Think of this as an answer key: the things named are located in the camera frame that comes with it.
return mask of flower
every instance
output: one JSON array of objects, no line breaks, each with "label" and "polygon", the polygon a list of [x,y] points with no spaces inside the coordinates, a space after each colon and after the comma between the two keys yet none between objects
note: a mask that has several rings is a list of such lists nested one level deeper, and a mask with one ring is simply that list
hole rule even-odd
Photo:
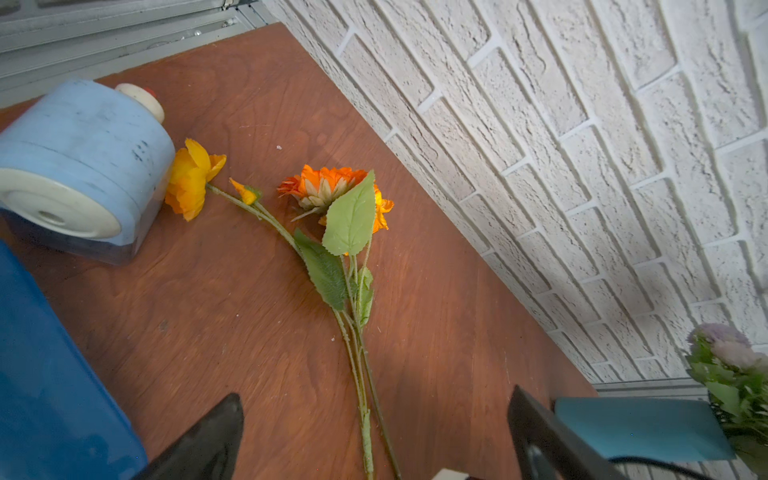
[{"label": "flower", "polygon": [[748,369],[755,366],[762,358],[763,353],[755,353],[750,347],[741,342],[724,341],[712,344],[712,353],[723,363],[740,369]]},{"label": "flower", "polygon": [[203,209],[205,183],[213,180],[227,161],[226,155],[209,155],[202,145],[191,138],[184,142],[187,148],[176,152],[170,169],[170,181],[165,192],[165,203],[176,214],[183,214],[188,222]]},{"label": "flower", "polygon": [[719,323],[702,323],[697,326],[688,336],[688,343],[696,345],[696,340],[700,337],[709,343],[736,342],[746,347],[750,346],[750,341],[739,330]]},{"label": "flower", "polygon": [[309,165],[304,165],[301,175],[288,177],[277,191],[281,195],[293,195],[304,210],[325,210],[367,174],[365,170],[353,171],[349,167],[313,170]]},{"label": "flower", "polygon": [[253,188],[246,185],[238,184],[235,180],[232,180],[232,177],[230,177],[230,183],[235,187],[235,190],[237,190],[237,193],[240,194],[240,197],[243,199],[243,203],[246,205],[251,205],[256,200],[259,200],[259,197],[261,197],[261,192],[254,190]]},{"label": "flower", "polygon": [[388,213],[395,206],[395,202],[383,199],[379,187],[375,184],[373,189],[376,192],[376,220],[373,222],[373,233],[376,233],[382,228],[389,230],[389,227],[386,226],[384,214]]}]

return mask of wood grain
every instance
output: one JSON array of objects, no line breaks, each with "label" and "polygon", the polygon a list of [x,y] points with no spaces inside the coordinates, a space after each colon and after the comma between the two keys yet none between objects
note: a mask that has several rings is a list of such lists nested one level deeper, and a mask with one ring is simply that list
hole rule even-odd
[{"label": "wood grain", "polygon": [[[171,138],[229,159],[266,192],[308,163],[376,169],[395,209],[369,264],[366,332],[404,476],[518,478],[506,406],[594,390],[282,25],[100,80],[151,88]],[[0,127],[28,104],[0,114]],[[209,194],[190,223],[164,207],[133,263],[11,240],[154,457],[228,392],[246,413],[236,478],[361,478],[343,342],[303,265],[268,225]],[[374,432],[380,478],[392,476]]]}]

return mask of orange flower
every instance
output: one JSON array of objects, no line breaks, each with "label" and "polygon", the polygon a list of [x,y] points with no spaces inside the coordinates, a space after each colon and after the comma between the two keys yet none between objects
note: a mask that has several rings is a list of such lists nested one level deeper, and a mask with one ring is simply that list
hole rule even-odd
[{"label": "orange flower", "polygon": [[293,195],[304,210],[325,210],[333,201],[357,185],[368,173],[349,167],[313,170],[304,165],[301,175],[288,177],[277,189],[282,195]]},{"label": "orange flower", "polygon": [[379,187],[375,184],[373,185],[373,190],[376,192],[376,220],[373,221],[373,233],[376,233],[382,228],[389,230],[389,227],[386,226],[384,214],[394,208],[395,202],[383,199]]},{"label": "orange flower", "polygon": [[235,190],[240,194],[240,198],[243,199],[243,203],[246,205],[253,204],[253,202],[259,200],[259,197],[261,197],[260,191],[248,187],[247,185],[238,184],[235,180],[232,180],[232,177],[230,177],[230,183],[235,187]]},{"label": "orange flower", "polygon": [[165,203],[174,212],[183,214],[188,222],[203,209],[205,183],[213,180],[227,161],[226,155],[209,155],[202,145],[191,138],[184,142],[187,148],[176,152],[170,168],[170,181],[165,192]]}]

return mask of black cable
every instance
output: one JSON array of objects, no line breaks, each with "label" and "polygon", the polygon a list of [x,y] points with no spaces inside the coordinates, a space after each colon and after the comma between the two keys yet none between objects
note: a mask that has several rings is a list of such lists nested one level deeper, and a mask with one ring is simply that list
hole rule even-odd
[{"label": "black cable", "polygon": [[660,462],[659,460],[653,460],[652,458],[645,457],[613,457],[609,458],[610,463],[639,463],[642,465],[650,465],[652,467],[662,468],[663,470],[669,470],[670,472],[680,473],[687,475],[696,480],[714,480],[714,478],[707,477],[704,474],[689,470],[688,468],[675,465],[674,463]]}]

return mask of artificial flower bouquet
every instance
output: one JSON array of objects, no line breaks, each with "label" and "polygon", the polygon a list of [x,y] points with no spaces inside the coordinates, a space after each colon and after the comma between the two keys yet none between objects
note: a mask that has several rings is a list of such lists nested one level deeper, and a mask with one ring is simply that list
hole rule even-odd
[{"label": "artificial flower bouquet", "polygon": [[259,202],[261,192],[256,188],[230,178],[232,186],[240,195],[238,199],[209,184],[224,166],[227,157],[209,155],[199,143],[189,138],[186,145],[186,148],[176,153],[166,203],[171,205],[174,212],[184,215],[186,221],[190,221],[202,211],[206,190],[210,190],[267,222],[293,247],[303,260],[317,292],[332,310],[344,339],[357,394],[366,477],[374,478],[371,409],[368,400],[370,390],[373,410],[379,420],[392,470],[395,477],[401,478],[384,426],[362,335],[373,305],[373,273],[368,268],[372,235],[379,230],[389,229],[384,214],[394,207],[392,201],[382,198],[379,187],[374,183],[373,170],[313,170],[305,165],[300,175],[288,177],[280,185],[277,189],[280,194],[291,195],[298,201],[300,214],[292,222],[310,214],[320,216],[319,222],[326,229],[322,241],[317,241],[308,237],[299,227],[289,232]]},{"label": "artificial flower bouquet", "polygon": [[688,371],[703,383],[728,441],[744,463],[768,478],[768,356],[732,326],[705,323],[691,332]]}]

